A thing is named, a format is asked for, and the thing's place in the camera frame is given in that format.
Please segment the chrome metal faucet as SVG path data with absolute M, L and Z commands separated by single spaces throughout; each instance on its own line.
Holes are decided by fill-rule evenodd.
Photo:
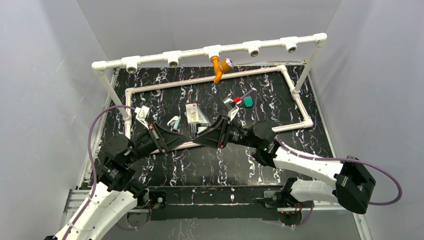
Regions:
M 198 133 L 199 133 L 199 127 L 200 124 L 199 123 L 193 123 L 189 125 L 189 131 L 190 131 L 190 138 L 194 139 L 197 137 Z

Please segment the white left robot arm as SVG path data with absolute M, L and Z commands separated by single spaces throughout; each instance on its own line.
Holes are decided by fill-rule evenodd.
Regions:
M 188 142 L 190 136 L 149 124 L 135 141 L 123 134 L 103 146 L 104 165 L 74 216 L 47 240 L 100 240 L 130 209 L 150 203 L 149 188 L 133 178 L 131 164 L 154 151 L 166 153 Z

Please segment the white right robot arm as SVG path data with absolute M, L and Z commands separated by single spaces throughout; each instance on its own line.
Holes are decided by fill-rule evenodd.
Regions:
M 288 207 L 323 201 L 339 204 L 356 214 L 367 212 L 376 180 L 364 164 L 355 158 L 337 160 L 296 152 L 276 140 L 273 131 L 276 125 L 273 121 L 260 120 L 245 128 L 221 115 L 193 142 L 215 149 L 222 149 L 228 143 L 254 148 L 252 157 L 260 165 L 309 176 L 310 180 L 287 180 L 281 199 Z

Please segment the clear plastic instruction bag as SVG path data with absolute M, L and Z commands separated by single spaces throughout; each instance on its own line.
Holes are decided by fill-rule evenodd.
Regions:
M 211 125 L 211 123 L 200 109 L 198 109 L 198 114 L 199 114 L 199 120 L 200 120 L 200 123 L 199 123 L 200 124 L 199 133 L 200 133 L 206 130 Z

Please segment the white blue tape roll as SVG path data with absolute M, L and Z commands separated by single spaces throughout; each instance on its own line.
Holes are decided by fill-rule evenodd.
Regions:
M 175 115 L 167 122 L 166 125 L 168 127 L 171 127 L 173 131 L 177 131 L 180 126 L 180 121 L 181 121 L 181 117 L 178 115 Z

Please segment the small white red box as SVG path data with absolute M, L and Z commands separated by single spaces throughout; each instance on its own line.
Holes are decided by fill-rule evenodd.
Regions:
M 186 117 L 189 124 L 200 123 L 198 105 L 196 103 L 189 103 L 185 105 Z

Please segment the green tape roll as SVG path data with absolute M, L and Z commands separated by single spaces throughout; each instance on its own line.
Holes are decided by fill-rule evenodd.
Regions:
M 242 100 L 242 104 L 245 108 L 250 108 L 253 106 L 253 99 L 250 96 L 246 96 L 244 98 L 241 99 Z

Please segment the orange plastic faucet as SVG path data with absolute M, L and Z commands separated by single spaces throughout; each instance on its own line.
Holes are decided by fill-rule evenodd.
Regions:
M 225 72 L 232 70 L 234 67 L 234 63 L 230 58 L 226 58 L 223 61 L 220 61 L 220 58 L 218 56 L 212 56 L 210 58 L 210 61 L 213 65 L 215 73 L 215 77 L 213 79 L 213 82 L 215 84 L 220 82 Z

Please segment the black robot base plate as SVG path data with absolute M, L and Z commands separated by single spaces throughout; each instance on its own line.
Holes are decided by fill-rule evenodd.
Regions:
M 157 186 L 149 190 L 154 221 L 260 219 L 298 224 L 311 203 L 298 202 L 278 185 Z

